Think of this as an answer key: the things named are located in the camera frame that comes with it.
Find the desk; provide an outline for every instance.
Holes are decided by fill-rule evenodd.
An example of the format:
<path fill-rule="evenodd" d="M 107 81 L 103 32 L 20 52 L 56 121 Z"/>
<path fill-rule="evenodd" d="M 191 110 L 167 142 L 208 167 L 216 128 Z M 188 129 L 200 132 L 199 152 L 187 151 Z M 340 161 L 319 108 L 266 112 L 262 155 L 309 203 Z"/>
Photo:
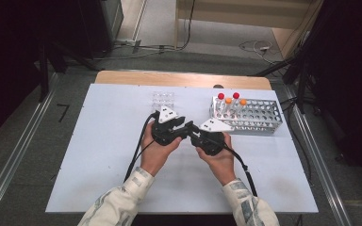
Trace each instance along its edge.
<path fill-rule="evenodd" d="M 143 86 L 155 83 L 161 86 Z M 199 124 L 208 118 L 210 98 L 219 92 L 211 89 L 216 84 L 227 87 L 222 89 L 227 93 L 238 91 L 242 96 L 253 99 L 276 99 L 266 78 L 100 72 L 96 84 L 90 86 L 46 212 L 84 212 L 101 194 L 123 182 L 140 129 L 151 110 L 152 97 L 149 93 L 174 92 L 174 110 L 186 116 L 186 121 L 194 120 Z M 233 85 L 250 89 L 231 90 Z M 124 98 L 130 95 L 135 99 L 129 101 Z M 199 98 L 194 98 L 192 104 L 190 97 L 197 96 Z M 132 105 L 135 100 L 140 100 L 140 103 Z M 285 123 L 272 135 L 233 135 L 233 147 L 251 169 L 258 195 L 274 211 L 318 212 Z M 235 170 L 248 185 L 238 162 Z M 225 214 L 231 213 L 231 209 L 219 182 L 197 156 L 187 138 L 157 174 L 155 183 L 140 205 L 140 213 Z"/>
<path fill-rule="evenodd" d="M 192 1 L 176 0 L 174 46 L 178 19 L 189 18 Z M 321 5 L 322 0 L 196 0 L 192 20 L 272 27 L 283 57 L 289 57 L 315 22 Z"/>

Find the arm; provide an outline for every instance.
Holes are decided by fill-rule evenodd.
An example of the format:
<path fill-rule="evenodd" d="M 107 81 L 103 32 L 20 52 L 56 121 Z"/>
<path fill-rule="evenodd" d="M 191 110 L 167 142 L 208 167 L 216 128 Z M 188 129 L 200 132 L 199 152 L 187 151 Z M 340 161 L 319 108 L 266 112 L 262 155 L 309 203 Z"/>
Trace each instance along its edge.
<path fill-rule="evenodd" d="M 232 148 L 231 137 L 226 133 L 224 133 L 224 141 L 228 147 Z M 196 148 L 196 151 L 222 184 L 222 191 L 232 208 L 238 226 L 279 225 L 277 216 L 270 206 L 253 196 L 246 185 L 237 179 L 234 172 L 234 156 L 230 152 L 222 150 L 215 156 L 209 156 L 201 148 Z"/>
<path fill-rule="evenodd" d="M 131 225 L 138 213 L 138 204 L 145 198 L 154 177 L 164 166 L 171 152 L 181 142 L 178 137 L 167 146 L 152 142 L 152 123 L 146 127 L 141 147 L 140 168 L 136 168 L 123 186 L 110 189 L 102 195 L 85 213 L 79 226 L 92 225 Z"/>

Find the sleeve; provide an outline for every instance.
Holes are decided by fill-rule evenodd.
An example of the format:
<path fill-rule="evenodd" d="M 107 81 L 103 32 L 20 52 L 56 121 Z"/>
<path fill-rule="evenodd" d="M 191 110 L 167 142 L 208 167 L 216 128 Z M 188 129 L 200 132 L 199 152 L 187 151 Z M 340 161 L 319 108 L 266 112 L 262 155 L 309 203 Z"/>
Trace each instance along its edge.
<path fill-rule="evenodd" d="M 270 206 L 265 201 L 253 196 L 240 179 L 223 186 L 222 192 L 231 205 L 238 226 L 279 225 L 278 218 Z"/>
<path fill-rule="evenodd" d="M 85 213 L 78 226 L 131 225 L 155 178 L 142 168 L 136 168 L 123 186 L 114 187 L 99 197 Z"/>

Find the white tabletop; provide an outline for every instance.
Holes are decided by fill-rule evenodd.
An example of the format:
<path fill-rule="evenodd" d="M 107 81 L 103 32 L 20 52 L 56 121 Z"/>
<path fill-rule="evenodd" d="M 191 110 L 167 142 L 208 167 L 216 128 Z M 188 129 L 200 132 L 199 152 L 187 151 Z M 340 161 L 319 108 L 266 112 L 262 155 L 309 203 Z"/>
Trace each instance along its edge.
<path fill-rule="evenodd" d="M 174 108 L 196 125 L 209 118 L 210 100 L 219 91 L 241 98 L 277 100 L 274 91 L 200 89 L 133 85 L 90 85 L 63 159 L 46 212 L 85 212 L 107 190 L 123 183 L 140 131 L 152 112 L 154 91 L 174 92 Z M 316 213 L 285 118 L 274 134 L 232 135 L 233 148 L 249 167 L 257 194 L 278 213 Z M 235 161 L 237 176 L 249 187 Z M 231 213 L 221 185 L 187 138 L 157 174 L 140 213 Z"/>

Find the black controller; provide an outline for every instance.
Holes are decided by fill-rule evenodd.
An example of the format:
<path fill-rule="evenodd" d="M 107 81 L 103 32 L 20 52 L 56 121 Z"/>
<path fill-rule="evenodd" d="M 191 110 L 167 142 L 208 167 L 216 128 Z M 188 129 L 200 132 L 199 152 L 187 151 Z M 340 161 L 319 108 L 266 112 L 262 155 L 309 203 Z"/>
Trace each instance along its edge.
<path fill-rule="evenodd" d="M 185 117 L 180 117 L 159 123 L 158 114 L 156 114 L 155 122 L 152 125 L 152 137 L 158 144 L 166 146 L 172 143 L 177 137 L 185 139 L 187 136 L 190 136 L 190 141 L 193 146 L 200 147 L 207 155 L 212 156 L 218 154 L 224 148 L 223 133 L 203 131 L 194 125 L 193 121 L 189 121 L 184 127 L 174 130 L 175 126 L 180 126 L 184 121 Z"/>

